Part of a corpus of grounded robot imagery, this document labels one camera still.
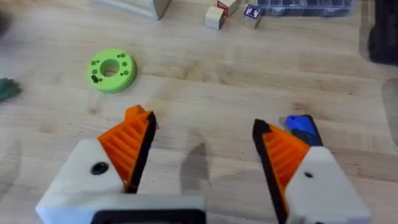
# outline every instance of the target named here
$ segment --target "green object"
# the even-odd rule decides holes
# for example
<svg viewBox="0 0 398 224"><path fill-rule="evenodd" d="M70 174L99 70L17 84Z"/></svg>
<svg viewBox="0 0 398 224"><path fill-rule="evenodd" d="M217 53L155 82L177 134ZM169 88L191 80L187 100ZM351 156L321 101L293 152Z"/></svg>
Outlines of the green object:
<svg viewBox="0 0 398 224"><path fill-rule="evenodd" d="M0 79L0 101L16 96L21 92L19 84L12 79Z"/></svg>
<svg viewBox="0 0 398 224"><path fill-rule="evenodd" d="M136 75L136 62L121 49L106 49L97 53L87 67L88 81L94 88L105 93L125 90Z"/></svg>

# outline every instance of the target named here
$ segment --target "wooden surface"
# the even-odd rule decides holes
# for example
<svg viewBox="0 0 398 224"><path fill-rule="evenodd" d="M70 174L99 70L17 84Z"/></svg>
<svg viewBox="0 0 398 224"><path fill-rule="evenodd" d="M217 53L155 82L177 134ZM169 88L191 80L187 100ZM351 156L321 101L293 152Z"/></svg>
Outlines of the wooden surface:
<svg viewBox="0 0 398 224"><path fill-rule="evenodd" d="M398 69L366 60L372 7L351 17L264 18L204 26L211 0L173 0L151 21L89 0L1 0L0 76L24 92L0 104L0 223L40 223L34 207L77 142L141 104L159 121L140 193L203 194L209 223L276 223L251 138L311 114L373 223L397 223ZM94 91L86 65L119 47L133 85Z"/></svg>

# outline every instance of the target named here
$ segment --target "blue handle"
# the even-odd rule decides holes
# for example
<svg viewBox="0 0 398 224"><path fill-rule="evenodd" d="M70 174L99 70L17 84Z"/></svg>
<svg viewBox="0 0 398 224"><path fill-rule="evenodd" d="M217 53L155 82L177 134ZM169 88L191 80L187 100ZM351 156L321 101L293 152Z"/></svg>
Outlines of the blue handle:
<svg viewBox="0 0 398 224"><path fill-rule="evenodd" d="M290 115L285 125L290 132L309 146L323 146L318 128L310 115Z"/></svg>

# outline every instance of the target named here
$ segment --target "small wooden cube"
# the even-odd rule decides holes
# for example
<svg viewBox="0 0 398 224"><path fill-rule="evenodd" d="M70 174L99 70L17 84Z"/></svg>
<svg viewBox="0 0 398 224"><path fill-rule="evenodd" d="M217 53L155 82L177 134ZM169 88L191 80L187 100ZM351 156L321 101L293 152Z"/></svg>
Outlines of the small wooden cube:
<svg viewBox="0 0 398 224"><path fill-rule="evenodd" d="M258 6L249 4L244 11L244 25L250 28L257 28L261 22L262 9Z"/></svg>
<svg viewBox="0 0 398 224"><path fill-rule="evenodd" d="M224 23L224 10L210 6L205 16L206 26L213 29L221 29Z"/></svg>
<svg viewBox="0 0 398 224"><path fill-rule="evenodd" d="M241 4L241 0L217 0L217 7L223 9L225 17L230 17Z"/></svg>

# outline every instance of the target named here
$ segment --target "green 3d printed disc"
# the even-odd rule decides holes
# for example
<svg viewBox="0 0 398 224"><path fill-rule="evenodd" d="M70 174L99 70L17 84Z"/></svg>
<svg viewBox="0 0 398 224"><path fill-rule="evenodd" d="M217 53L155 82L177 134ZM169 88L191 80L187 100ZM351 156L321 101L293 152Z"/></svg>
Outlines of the green 3d printed disc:
<svg viewBox="0 0 398 224"><path fill-rule="evenodd" d="M96 54L87 67L87 79L99 91L117 93L136 78L134 59L121 49L106 49Z"/></svg>

